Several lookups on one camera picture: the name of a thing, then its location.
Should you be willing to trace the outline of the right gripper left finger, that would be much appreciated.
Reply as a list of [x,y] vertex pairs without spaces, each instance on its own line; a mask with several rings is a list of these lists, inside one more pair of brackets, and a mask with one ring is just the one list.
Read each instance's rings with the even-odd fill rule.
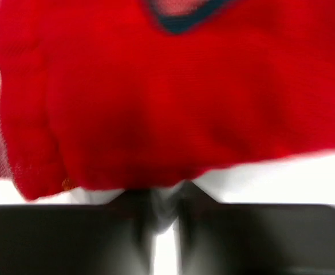
[[149,274],[147,191],[105,205],[0,205],[0,274]]

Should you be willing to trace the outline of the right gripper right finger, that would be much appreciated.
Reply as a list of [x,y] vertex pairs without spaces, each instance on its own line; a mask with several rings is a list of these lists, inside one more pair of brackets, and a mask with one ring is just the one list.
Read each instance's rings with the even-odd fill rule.
[[183,274],[335,274],[335,208],[230,204],[187,183],[179,202]]

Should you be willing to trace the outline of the red printed pillowcase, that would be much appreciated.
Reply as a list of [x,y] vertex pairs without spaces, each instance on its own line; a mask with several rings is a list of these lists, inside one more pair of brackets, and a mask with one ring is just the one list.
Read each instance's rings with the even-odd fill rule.
[[335,150],[335,1],[0,1],[0,179],[29,201]]

